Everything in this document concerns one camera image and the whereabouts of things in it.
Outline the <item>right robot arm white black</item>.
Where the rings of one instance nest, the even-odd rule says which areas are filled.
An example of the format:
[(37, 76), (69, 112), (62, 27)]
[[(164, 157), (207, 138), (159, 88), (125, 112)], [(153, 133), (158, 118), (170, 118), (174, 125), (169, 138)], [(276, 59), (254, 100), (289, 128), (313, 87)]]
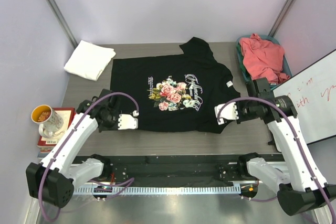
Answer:
[(303, 139), (292, 100), (286, 95), (276, 97), (265, 78), (247, 82), (246, 88), (249, 97), (234, 103), (237, 122), (262, 119), (281, 150), (289, 174), (269, 165), (261, 155), (249, 153), (238, 159), (239, 177), (261, 180), (277, 195), (289, 216), (324, 206), (331, 208), (335, 185), (329, 184), (317, 168)]

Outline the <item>black floral t shirt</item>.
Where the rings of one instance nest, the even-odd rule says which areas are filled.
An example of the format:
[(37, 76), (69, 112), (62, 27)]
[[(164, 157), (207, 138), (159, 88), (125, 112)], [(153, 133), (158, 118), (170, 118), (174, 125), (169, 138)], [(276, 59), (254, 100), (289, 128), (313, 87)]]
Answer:
[(214, 108), (240, 97), (233, 75), (204, 40), (180, 48), (180, 55), (113, 60), (110, 89), (138, 103), (139, 130), (219, 134), (229, 122), (219, 125)]

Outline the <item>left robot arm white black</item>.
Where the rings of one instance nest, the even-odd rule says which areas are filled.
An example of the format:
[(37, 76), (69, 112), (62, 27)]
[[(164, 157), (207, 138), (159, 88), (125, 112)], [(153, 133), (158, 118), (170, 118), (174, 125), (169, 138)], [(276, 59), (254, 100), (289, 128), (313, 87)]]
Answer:
[(94, 178), (105, 182), (111, 177), (110, 161), (101, 155), (93, 154), (76, 167), (72, 163), (95, 130), (116, 128), (120, 114), (117, 96), (117, 92), (103, 89), (99, 97), (80, 103), (54, 149), (40, 163), (28, 165), (26, 178), (31, 197), (63, 208), (81, 185)]

